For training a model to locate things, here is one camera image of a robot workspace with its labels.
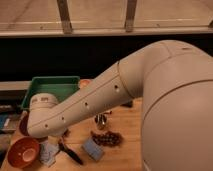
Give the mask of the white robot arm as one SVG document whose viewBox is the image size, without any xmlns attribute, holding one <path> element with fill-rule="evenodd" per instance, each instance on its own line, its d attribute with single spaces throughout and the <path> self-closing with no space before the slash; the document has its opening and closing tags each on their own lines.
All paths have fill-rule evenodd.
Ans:
<svg viewBox="0 0 213 171">
<path fill-rule="evenodd" d="M 32 97 L 27 131 L 57 135 L 138 97 L 144 171 L 213 171 L 213 57 L 182 41 L 128 55 L 60 104 Z"/>
</svg>

